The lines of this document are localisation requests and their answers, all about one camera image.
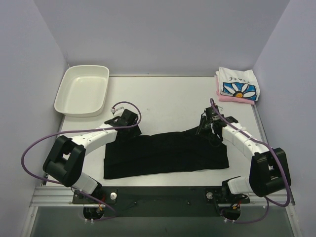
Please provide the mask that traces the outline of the black t shirt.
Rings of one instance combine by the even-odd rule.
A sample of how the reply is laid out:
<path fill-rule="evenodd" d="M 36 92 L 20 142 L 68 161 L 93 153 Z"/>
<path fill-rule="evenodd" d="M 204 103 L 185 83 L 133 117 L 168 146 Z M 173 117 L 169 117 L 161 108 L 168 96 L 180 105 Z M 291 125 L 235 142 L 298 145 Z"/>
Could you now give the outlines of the black t shirt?
<path fill-rule="evenodd" d="M 196 134 L 197 129 L 140 135 L 106 145 L 103 178 L 229 168 L 227 147 Z"/>

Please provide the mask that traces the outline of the white plastic bin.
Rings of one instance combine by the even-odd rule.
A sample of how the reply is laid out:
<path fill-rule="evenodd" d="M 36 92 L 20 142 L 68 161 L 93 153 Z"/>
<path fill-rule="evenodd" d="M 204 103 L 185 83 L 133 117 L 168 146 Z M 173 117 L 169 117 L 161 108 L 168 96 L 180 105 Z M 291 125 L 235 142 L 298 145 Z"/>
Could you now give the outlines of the white plastic bin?
<path fill-rule="evenodd" d="M 109 82 L 109 69 L 79 65 L 67 69 L 59 86 L 54 109 L 69 117 L 89 118 L 102 113 Z"/>

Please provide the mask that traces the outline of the white daisy print t shirt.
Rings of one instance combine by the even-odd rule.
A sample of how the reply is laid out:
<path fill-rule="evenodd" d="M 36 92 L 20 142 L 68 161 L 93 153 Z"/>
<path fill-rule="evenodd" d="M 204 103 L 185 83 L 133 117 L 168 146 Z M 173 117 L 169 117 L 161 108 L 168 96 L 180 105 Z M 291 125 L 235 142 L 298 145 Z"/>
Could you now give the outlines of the white daisy print t shirt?
<path fill-rule="evenodd" d="M 258 101 L 260 88 L 252 70 L 238 71 L 219 67 L 216 76 L 222 95 Z"/>

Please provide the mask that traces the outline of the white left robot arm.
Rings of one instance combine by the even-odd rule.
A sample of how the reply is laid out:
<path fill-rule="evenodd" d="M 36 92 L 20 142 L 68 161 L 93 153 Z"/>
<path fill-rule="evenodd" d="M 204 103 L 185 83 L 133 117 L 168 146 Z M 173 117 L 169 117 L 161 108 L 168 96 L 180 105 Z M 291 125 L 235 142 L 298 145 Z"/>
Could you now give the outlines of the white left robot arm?
<path fill-rule="evenodd" d="M 98 202 L 102 196 L 102 185 L 82 171 L 84 158 L 118 139 L 127 140 L 140 135 L 138 121 L 136 113 L 124 109 L 120 116 L 104 122 L 96 131 L 71 138 L 59 136 L 43 164 L 44 172 L 65 187 L 84 192 L 88 202 Z"/>

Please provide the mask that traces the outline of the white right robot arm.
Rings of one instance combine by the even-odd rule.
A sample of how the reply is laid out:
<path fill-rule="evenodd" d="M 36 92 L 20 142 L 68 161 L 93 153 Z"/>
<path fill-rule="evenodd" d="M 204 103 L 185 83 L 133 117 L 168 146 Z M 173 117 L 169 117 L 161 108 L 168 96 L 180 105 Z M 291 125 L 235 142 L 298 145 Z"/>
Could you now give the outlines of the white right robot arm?
<path fill-rule="evenodd" d="M 290 195 L 291 178 L 285 151 L 273 149 L 254 138 L 234 117 L 219 114 L 217 106 L 208 107 L 200 116 L 197 135 L 213 145 L 228 142 L 250 161 L 248 176 L 223 182 L 230 195 L 255 194 L 265 197 L 286 190 Z"/>

